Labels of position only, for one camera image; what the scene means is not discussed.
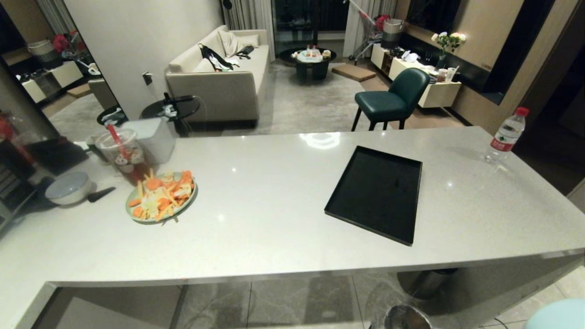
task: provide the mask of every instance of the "bottle label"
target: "bottle label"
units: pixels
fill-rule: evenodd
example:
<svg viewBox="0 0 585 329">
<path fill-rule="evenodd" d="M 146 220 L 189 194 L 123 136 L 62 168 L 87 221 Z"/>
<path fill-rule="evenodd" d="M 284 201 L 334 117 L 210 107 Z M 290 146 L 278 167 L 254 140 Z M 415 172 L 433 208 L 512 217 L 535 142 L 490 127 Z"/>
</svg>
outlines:
<svg viewBox="0 0 585 329">
<path fill-rule="evenodd" d="M 494 139 L 491 141 L 490 145 L 492 148 L 500 150 L 502 152 L 509 152 L 514 146 L 514 144 L 516 144 L 517 140 L 518 138 L 506 137 L 500 134 L 500 132 L 497 132 L 495 133 Z"/>
</svg>

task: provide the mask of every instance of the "black bag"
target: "black bag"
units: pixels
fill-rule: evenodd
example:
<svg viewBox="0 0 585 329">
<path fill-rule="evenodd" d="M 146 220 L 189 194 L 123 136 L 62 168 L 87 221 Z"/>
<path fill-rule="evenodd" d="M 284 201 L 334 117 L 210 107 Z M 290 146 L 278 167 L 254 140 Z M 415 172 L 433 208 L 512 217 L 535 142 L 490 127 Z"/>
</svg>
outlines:
<svg viewBox="0 0 585 329">
<path fill-rule="evenodd" d="M 244 49 L 239 51 L 236 55 L 238 55 L 240 57 L 240 59 L 244 59 L 244 58 L 251 59 L 250 56 L 248 56 L 248 55 L 253 51 L 254 51 L 254 47 L 246 46 Z"/>
<path fill-rule="evenodd" d="M 216 52 L 214 52 L 211 48 L 207 47 L 206 45 L 204 45 L 202 43 L 197 44 L 197 46 L 199 46 L 199 48 L 201 49 L 201 56 L 203 56 L 203 58 L 208 59 L 209 62 L 211 62 L 211 66 L 214 67 L 215 71 L 222 71 L 222 69 L 215 67 L 213 61 L 211 60 L 211 57 L 217 59 L 219 64 L 221 64 L 221 65 L 223 65 L 223 66 L 225 66 L 233 71 L 233 65 L 228 63 L 227 61 L 225 61 L 220 55 L 218 55 Z"/>
</svg>

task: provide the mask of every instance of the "red straw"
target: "red straw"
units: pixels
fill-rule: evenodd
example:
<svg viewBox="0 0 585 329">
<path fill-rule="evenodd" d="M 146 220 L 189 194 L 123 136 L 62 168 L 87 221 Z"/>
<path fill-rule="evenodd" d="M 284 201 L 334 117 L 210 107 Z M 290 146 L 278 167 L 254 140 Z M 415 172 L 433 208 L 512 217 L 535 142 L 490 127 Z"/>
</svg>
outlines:
<svg viewBox="0 0 585 329">
<path fill-rule="evenodd" d="M 122 145 L 122 140 L 120 139 L 120 136 L 118 136 L 118 133 L 113 128 L 113 126 L 108 125 L 108 130 L 112 134 L 113 141 L 116 142 L 116 144 L 118 144 L 118 149 L 120 150 L 120 153 L 122 154 L 122 156 L 125 159 L 130 159 L 130 156 L 128 155 L 128 153 L 126 153 L 126 149 L 124 149 L 124 146 Z"/>
</svg>

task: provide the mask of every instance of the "red bottle cap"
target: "red bottle cap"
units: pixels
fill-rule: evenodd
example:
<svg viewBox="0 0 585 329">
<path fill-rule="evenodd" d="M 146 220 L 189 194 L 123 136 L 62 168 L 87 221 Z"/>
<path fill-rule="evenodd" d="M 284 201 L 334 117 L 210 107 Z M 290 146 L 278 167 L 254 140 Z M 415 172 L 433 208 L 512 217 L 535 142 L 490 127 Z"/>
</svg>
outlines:
<svg viewBox="0 0 585 329">
<path fill-rule="evenodd" d="M 519 107 L 519 108 L 516 109 L 515 115 L 518 115 L 518 116 L 527 116 L 528 113 L 530 113 L 530 110 L 529 109 L 527 109 L 525 107 Z"/>
</svg>

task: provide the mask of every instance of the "wall outlet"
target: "wall outlet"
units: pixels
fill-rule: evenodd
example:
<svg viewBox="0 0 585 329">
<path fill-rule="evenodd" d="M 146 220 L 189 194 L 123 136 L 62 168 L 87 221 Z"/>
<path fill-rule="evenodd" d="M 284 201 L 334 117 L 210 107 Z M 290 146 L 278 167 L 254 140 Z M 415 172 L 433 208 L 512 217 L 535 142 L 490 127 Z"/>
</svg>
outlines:
<svg viewBox="0 0 585 329">
<path fill-rule="evenodd" d="M 142 73 L 142 78 L 144 78 L 144 83 L 146 85 L 150 85 L 152 83 L 152 73 L 146 71 Z"/>
</svg>

